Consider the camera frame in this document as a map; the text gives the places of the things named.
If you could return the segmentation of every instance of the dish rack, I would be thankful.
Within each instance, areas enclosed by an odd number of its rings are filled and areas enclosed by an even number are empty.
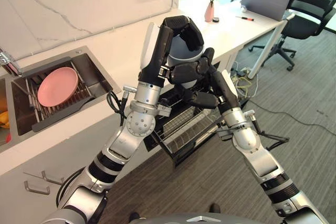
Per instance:
[[[203,84],[200,82],[192,89],[206,92]],[[223,118],[217,109],[200,109],[185,103],[174,89],[162,94],[159,100],[172,109],[171,115],[155,118],[155,129],[144,143],[148,151],[160,145],[176,167],[215,134]]]
[[[74,94],[64,103],[57,106],[45,107],[38,102],[38,89],[43,80],[51,72],[61,67],[70,67],[76,71],[78,75],[77,88]],[[24,78],[24,84],[22,83],[25,87],[22,87],[22,85],[16,83],[15,81],[13,81],[13,84],[15,84],[28,96],[29,107],[34,110],[36,118],[36,123],[31,127],[34,132],[39,132],[53,123],[77,112],[85,103],[95,98],[78,72],[73,61],[69,59],[65,62],[57,62],[56,66],[51,68],[49,67],[46,70],[36,71],[34,74],[26,76]]]
[[[52,72],[44,72],[44,73],[39,73],[33,77],[26,78],[26,86],[27,86],[27,91],[28,91],[28,99],[29,99],[29,105],[31,108],[34,109],[35,112],[35,117],[37,123],[52,117],[56,113],[66,109],[66,108],[72,108],[73,105],[77,103],[84,104],[90,100],[92,100],[94,97],[92,96],[89,88],[85,85],[85,82],[83,81],[82,77],[80,76],[79,72],[77,71],[74,63],[70,61],[70,65],[68,67],[73,68],[78,76],[78,85],[77,89],[75,90],[74,94],[64,103],[57,105],[57,106],[52,106],[52,107],[45,107],[41,105],[38,102],[37,99],[37,92],[39,89],[39,86],[43,82],[43,80]]]

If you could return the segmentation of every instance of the black cable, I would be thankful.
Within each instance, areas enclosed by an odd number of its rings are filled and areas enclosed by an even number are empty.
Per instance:
[[[273,150],[274,148],[280,146],[281,144],[285,144],[285,142],[277,141],[276,143],[274,143],[274,144],[271,145],[270,147],[266,147],[266,150],[268,150],[268,151]]]
[[[265,109],[263,108],[262,106],[260,106],[259,104],[257,104],[256,102],[252,101],[252,100],[249,100],[251,103],[253,103],[255,106],[261,108],[262,110],[265,110],[269,113],[272,113],[272,114],[285,114],[285,115],[288,115],[290,118],[292,118],[293,120],[297,121],[298,123],[301,123],[303,125],[306,125],[306,126],[318,126],[318,127],[321,127],[323,129],[325,129],[326,131],[328,131],[330,134],[336,136],[336,133],[333,133],[332,131],[328,130],[326,127],[320,125],[320,124],[316,124],[316,123],[303,123],[301,122],[300,120],[296,119],[294,116],[292,116],[291,114],[287,113],[287,112],[283,112],[283,111],[271,111],[271,110],[268,110],[268,109]]]
[[[57,195],[56,195],[56,206],[58,207],[60,200],[62,199],[66,189],[70,185],[70,183],[84,170],[85,167],[75,171],[73,174],[71,174],[61,185],[61,187],[58,189]]]
[[[118,108],[114,105],[112,98],[117,103]],[[117,114],[120,114],[120,126],[122,126],[124,123],[124,119],[126,119],[126,116],[124,114],[124,109],[125,109],[127,99],[123,99],[122,101],[120,101],[117,95],[112,90],[110,90],[106,95],[106,100],[109,106],[114,110],[114,112]]]

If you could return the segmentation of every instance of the gray carpet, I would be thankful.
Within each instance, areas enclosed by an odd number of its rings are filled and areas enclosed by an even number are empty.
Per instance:
[[[269,35],[253,44],[264,45]],[[297,50],[296,66],[288,72],[280,56],[259,72],[259,89],[252,100],[273,111],[287,111],[306,123],[336,132],[336,35],[323,31],[306,40],[287,38],[285,47]],[[251,67],[260,49],[244,48],[239,68]],[[288,144],[272,151],[275,158],[318,207],[336,223],[336,137],[317,126],[304,126],[282,114],[270,114],[249,103],[259,125],[272,134],[288,136]],[[264,146],[271,141],[261,139]],[[109,192],[109,203],[99,223],[128,223],[132,211],[151,217],[174,212],[207,211],[212,202],[222,212],[264,223],[280,223],[270,200],[246,168],[230,142],[214,137],[177,169],[159,152]]]

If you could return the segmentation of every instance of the pink vase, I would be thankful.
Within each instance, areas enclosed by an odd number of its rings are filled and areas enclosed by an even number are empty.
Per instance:
[[[212,21],[212,19],[214,18],[214,3],[209,3],[205,11],[204,18],[206,22]]]

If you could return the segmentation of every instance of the pink plate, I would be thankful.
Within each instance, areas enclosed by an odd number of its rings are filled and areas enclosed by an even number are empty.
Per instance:
[[[37,99],[45,107],[59,105],[68,100],[77,89],[78,75],[72,68],[58,68],[41,83]]]

